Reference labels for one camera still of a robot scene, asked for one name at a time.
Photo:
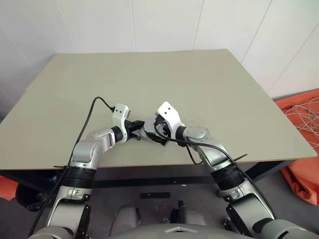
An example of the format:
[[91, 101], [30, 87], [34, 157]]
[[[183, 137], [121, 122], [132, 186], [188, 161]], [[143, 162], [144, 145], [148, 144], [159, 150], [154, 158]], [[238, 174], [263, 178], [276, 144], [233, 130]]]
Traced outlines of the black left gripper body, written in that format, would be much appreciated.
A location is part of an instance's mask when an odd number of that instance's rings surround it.
[[131, 126], [131, 122], [132, 121], [129, 121], [129, 120], [125, 120], [124, 122], [124, 125], [125, 125], [125, 130], [127, 132], [127, 141], [130, 140], [130, 139], [133, 139], [131, 138], [131, 133], [134, 133], [134, 127], [130, 127]]

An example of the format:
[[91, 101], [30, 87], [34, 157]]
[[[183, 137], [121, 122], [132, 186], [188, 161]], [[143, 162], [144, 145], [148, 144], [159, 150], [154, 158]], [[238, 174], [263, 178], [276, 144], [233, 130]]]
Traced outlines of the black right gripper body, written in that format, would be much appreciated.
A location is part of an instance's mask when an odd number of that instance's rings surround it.
[[170, 129], [162, 116], [156, 116], [154, 122], [154, 128], [156, 133], [163, 138], [170, 138], [171, 132]]

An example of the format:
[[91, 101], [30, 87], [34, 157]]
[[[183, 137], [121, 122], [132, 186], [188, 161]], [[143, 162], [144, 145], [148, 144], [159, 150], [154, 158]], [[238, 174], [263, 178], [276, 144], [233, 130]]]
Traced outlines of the silver motor lid circuit board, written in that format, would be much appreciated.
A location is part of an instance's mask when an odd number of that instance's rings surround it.
[[144, 132], [145, 132], [146, 136], [148, 136], [150, 134], [154, 134], [154, 135], [158, 136], [158, 134], [156, 133], [155, 128], [154, 128], [155, 121], [156, 121], [156, 116], [145, 118]]

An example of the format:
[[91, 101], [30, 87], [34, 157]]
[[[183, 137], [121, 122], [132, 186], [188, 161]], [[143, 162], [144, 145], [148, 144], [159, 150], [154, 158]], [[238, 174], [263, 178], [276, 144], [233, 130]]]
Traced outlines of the gray rounded robot leg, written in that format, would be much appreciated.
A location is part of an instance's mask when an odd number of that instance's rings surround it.
[[121, 206], [115, 215], [114, 225], [118, 227], [129, 227], [135, 228], [140, 225], [141, 215], [139, 208], [133, 205], [123, 205]]
[[200, 213], [196, 211], [179, 210], [179, 223], [206, 226], [207, 223]]

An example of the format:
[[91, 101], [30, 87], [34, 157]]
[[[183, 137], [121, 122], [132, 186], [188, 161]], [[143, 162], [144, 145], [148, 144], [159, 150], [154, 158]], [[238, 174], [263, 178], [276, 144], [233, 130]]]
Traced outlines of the gray robot torso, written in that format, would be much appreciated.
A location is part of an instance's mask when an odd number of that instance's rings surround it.
[[108, 239], [252, 239], [227, 231], [192, 224], [150, 224], [132, 228]]

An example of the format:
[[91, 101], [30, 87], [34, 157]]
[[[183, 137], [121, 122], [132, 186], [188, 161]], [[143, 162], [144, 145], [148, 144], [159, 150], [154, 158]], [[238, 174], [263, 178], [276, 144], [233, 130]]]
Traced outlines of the black rounded bag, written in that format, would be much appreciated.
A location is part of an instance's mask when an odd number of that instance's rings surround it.
[[18, 184], [15, 199], [18, 204], [30, 212], [38, 212], [44, 205], [50, 191], [38, 191]]

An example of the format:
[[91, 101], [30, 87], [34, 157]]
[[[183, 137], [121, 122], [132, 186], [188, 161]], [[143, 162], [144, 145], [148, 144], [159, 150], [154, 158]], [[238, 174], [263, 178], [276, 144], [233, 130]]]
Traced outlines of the small orange fabric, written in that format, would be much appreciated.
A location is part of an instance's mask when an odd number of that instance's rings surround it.
[[15, 198], [15, 192], [18, 187], [18, 183], [0, 176], [0, 197], [8, 201]]

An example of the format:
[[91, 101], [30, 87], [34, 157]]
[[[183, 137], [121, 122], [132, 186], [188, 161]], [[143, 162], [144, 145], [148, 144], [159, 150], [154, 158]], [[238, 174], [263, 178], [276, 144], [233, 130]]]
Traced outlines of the large orange fabric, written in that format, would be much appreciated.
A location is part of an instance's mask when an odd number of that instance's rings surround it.
[[286, 117], [316, 152], [281, 169], [294, 194], [319, 206], [319, 89], [275, 101]]

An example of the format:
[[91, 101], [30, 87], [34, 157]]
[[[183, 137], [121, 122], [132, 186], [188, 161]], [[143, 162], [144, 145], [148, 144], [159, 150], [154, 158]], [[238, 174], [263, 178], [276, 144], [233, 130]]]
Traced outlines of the black table frame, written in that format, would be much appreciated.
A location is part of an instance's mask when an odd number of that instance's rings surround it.
[[[258, 163], [240, 162], [239, 166], [254, 181], [259, 181], [288, 166], [293, 160]], [[49, 192], [53, 183], [48, 176], [60, 176], [59, 169], [0, 170], [0, 176], [12, 179], [31, 189]], [[134, 187], [154, 185], [213, 184], [214, 179], [203, 165], [134, 166], [100, 168], [95, 174], [93, 188]]]

